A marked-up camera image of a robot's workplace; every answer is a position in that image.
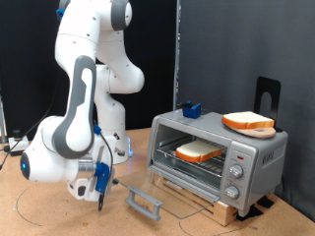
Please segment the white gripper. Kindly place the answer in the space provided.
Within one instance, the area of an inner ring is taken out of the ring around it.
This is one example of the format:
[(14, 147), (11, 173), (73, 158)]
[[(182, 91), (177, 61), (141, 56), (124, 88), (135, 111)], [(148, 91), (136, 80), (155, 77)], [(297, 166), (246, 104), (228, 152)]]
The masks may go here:
[(111, 185), (119, 183), (118, 179), (113, 180), (113, 175), (110, 150), (105, 145), (94, 147), (79, 159), (78, 175), (68, 184), (68, 190), (78, 200), (102, 202)]

